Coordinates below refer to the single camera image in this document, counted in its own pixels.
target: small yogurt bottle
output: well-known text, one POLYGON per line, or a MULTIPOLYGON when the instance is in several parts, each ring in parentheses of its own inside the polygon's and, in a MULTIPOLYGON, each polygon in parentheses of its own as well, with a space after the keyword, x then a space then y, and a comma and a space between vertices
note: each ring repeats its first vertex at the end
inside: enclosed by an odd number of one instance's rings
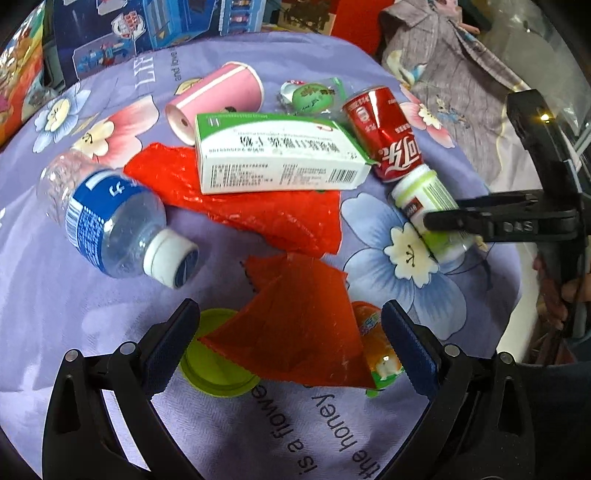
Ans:
POLYGON ((465 232, 431 232, 425 228, 423 218, 427 212, 458 208, 437 173, 427 165, 420 165, 400 180, 391 197, 440 264, 458 259, 474 244, 474 236, 465 232))

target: screw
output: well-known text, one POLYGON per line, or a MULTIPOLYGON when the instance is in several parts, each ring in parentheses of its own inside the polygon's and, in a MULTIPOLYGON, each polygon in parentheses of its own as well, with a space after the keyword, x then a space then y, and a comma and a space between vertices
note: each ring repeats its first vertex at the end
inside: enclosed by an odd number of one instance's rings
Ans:
POLYGON ((511 365, 513 363, 513 356, 510 353, 503 352, 499 355, 501 362, 507 365, 511 365))
POLYGON ((133 342, 126 342, 119 347, 119 351, 124 355, 131 355, 135 352, 135 344, 133 342))
POLYGON ((443 351, 445 353, 447 353, 449 356, 459 356, 460 355, 460 349, 457 345, 454 345, 453 343, 448 343, 445 348, 443 349, 443 351))
POLYGON ((66 362, 73 362, 78 358, 78 352, 76 350, 70 350, 66 353, 65 359, 66 362))

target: pink paper cup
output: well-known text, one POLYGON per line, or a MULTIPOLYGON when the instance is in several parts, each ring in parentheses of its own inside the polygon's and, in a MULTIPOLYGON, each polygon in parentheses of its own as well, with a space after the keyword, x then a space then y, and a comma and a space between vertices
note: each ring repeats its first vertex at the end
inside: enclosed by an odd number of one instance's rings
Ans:
POLYGON ((176 97, 164 111, 176 136, 187 145, 194 145, 195 115, 258 112, 264 97, 265 91, 255 69, 230 61, 176 97))

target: barcode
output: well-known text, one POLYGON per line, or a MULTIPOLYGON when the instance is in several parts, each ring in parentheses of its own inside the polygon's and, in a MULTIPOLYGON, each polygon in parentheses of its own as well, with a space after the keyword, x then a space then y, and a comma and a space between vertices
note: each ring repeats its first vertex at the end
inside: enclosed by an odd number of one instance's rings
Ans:
POLYGON ((337 170, 330 174, 328 183, 351 183, 357 176, 357 170, 337 170))
POLYGON ((80 215, 82 215, 82 204, 77 200, 70 199, 68 208, 66 210, 66 235, 72 245, 78 250, 78 224, 80 223, 80 215))
POLYGON ((442 183, 436 182, 435 184, 427 185, 425 191, 438 209, 455 210, 457 208, 456 201, 442 183))

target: green bottle cap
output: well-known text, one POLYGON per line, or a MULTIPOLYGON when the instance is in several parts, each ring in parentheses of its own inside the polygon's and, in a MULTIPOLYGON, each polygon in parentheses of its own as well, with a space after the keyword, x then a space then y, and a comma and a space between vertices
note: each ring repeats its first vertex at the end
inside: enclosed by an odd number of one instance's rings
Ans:
POLYGON ((201 312, 199 329, 181 358, 180 367, 189 383, 213 397, 232 398, 245 394, 260 378, 211 351, 198 338, 221 327, 236 310, 210 309, 201 312))

